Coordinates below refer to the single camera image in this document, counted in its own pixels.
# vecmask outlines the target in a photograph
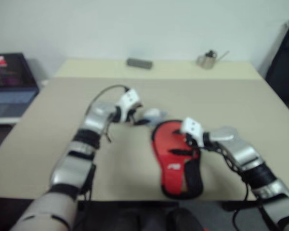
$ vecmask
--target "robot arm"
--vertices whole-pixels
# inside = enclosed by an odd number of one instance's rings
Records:
[[[188,145],[221,153],[231,169],[251,187],[260,202],[261,212],[275,229],[289,231],[289,189],[272,173],[254,147],[239,137],[236,129],[222,127],[204,132],[198,122],[186,118],[180,132],[186,134]]]
[[[32,202],[12,231],[70,231],[77,211],[77,196],[86,193],[92,184],[95,165],[92,163],[100,148],[100,138],[111,122],[126,122],[140,98],[133,89],[127,90],[116,103],[93,102],[83,123],[56,164],[50,189]]]

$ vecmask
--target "black cable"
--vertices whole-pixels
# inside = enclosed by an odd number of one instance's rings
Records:
[[[103,95],[106,91],[110,90],[110,89],[113,89],[113,88],[124,88],[125,92],[127,92],[130,88],[123,85],[123,84],[115,84],[115,85],[111,85],[107,88],[104,88],[103,90],[101,90],[94,98],[93,100],[91,101],[90,103],[90,106],[88,107],[87,111],[86,111],[86,114],[88,114],[92,104],[98,99],[101,97],[101,95]]]
[[[87,200],[87,205],[88,206],[86,208],[86,211],[85,211],[85,214],[84,214],[84,218],[83,218],[82,231],[85,231],[86,227],[87,227],[89,211],[90,211],[90,208],[91,208],[91,197],[92,197],[92,187],[90,188],[90,191],[89,191],[89,198]]]
[[[133,115],[130,115],[130,120],[131,120],[132,125],[136,124],[136,120],[135,120],[135,117]]]
[[[238,169],[235,169],[235,166],[231,163],[230,159],[229,159],[226,155],[224,155],[221,150],[216,149],[216,150],[214,150],[214,151],[217,152],[218,154],[221,154],[221,155],[223,156],[226,164],[228,165],[228,167],[230,168],[231,171],[239,174]],[[245,181],[243,181],[243,182],[245,183],[246,193],[245,193],[245,197],[244,197],[244,199],[242,200],[242,202],[246,202],[247,199],[248,199],[248,197],[249,197],[250,191],[249,191],[249,185],[248,185]],[[235,228],[236,231],[240,231],[240,229],[238,228],[238,226],[237,226],[237,224],[236,224],[236,218],[237,218],[237,215],[239,214],[240,210],[241,210],[241,209],[237,209],[237,210],[233,213],[233,216],[232,216],[232,224],[233,224],[233,226],[234,226],[234,228]]]
[[[106,138],[107,138],[107,140],[108,140],[109,143],[112,142],[111,139],[110,139],[110,137],[109,137],[109,127],[110,127],[110,124],[111,124],[111,122],[109,122],[109,123],[107,124],[107,126],[106,126],[106,128],[105,128],[105,132],[104,132],[104,134],[105,134],[105,136],[106,136]]]
[[[88,201],[87,195],[84,194],[83,197],[84,197],[83,202],[84,202],[84,204],[86,204],[87,201]],[[76,222],[76,224],[75,224],[74,227],[73,227],[73,230],[76,230],[76,229],[82,224],[83,221],[84,221],[84,215],[79,219],[78,222]]]
[[[249,192],[250,192],[249,191],[249,185],[247,183],[245,183],[245,186],[246,186],[246,194],[245,194],[243,202],[247,201],[247,198],[248,198]],[[240,212],[240,210],[241,209],[237,209],[232,216],[232,224],[233,224],[236,231],[240,231],[240,229],[238,228],[238,226],[236,224],[236,217],[237,217],[238,213]]]

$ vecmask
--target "beige table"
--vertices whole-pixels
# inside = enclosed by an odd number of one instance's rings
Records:
[[[248,62],[218,62],[205,70],[195,61],[155,60],[151,70],[126,66],[125,60],[68,59],[56,77],[132,79],[262,79]]]
[[[139,92],[145,108],[168,111],[168,118],[191,116],[206,129],[230,125],[264,156],[289,186],[289,111],[258,80],[144,80],[55,78],[34,100],[0,147],[0,197],[37,198],[48,189],[51,171],[72,139],[92,97],[124,83]],[[104,96],[117,100],[120,90]],[[102,140],[94,162],[95,200],[166,199],[147,127],[113,125],[113,143]],[[203,153],[201,199],[242,199],[245,187],[224,161]]]
[[[0,125],[7,124],[7,125],[14,125],[17,124],[20,121],[20,117],[9,117],[9,118],[3,118],[0,117]]]

